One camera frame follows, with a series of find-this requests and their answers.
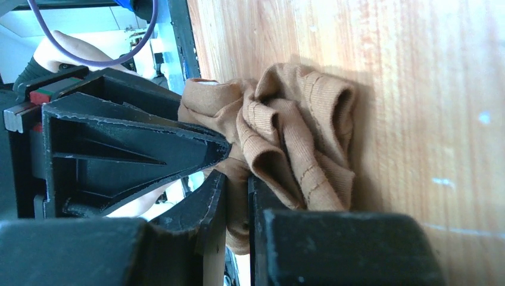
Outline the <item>person's hand in background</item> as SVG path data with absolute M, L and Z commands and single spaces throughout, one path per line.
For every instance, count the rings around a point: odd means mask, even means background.
M 53 38 L 68 52 L 90 61 L 112 61 L 106 53 L 94 45 L 87 43 L 81 39 L 66 35 L 58 30 L 51 32 Z M 48 38 L 43 38 L 33 55 L 35 61 L 46 70 L 56 73 L 62 64 L 70 64 L 79 66 L 77 61 L 67 57 L 49 41 Z

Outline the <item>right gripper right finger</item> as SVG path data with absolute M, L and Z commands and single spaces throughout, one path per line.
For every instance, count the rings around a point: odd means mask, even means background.
M 248 181 L 252 285 L 444 285 L 410 216 L 291 210 Z

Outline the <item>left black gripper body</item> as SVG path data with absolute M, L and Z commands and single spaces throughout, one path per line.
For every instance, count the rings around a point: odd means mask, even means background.
M 48 219 L 42 106 L 76 92 L 178 122 L 178 94 L 114 69 L 76 67 L 1 91 L 1 219 Z

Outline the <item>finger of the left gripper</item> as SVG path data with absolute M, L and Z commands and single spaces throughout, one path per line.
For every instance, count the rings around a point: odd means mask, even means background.
M 47 218 L 109 215 L 231 149 L 213 130 L 82 92 L 42 106 L 42 134 Z

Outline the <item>brown underwear white waistband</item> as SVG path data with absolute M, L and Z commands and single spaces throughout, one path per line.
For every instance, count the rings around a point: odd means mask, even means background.
M 235 254 L 250 252 L 251 175 L 289 209 L 350 209 L 355 100 L 350 82 L 299 64 L 274 64 L 259 80 L 187 80 L 179 121 L 216 131 L 232 146 L 215 169 L 226 177 L 226 245 Z

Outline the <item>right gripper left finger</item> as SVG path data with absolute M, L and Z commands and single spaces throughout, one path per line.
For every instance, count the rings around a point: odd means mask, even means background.
M 225 176 L 142 218 L 1 222 L 2 285 L 222 285 Z

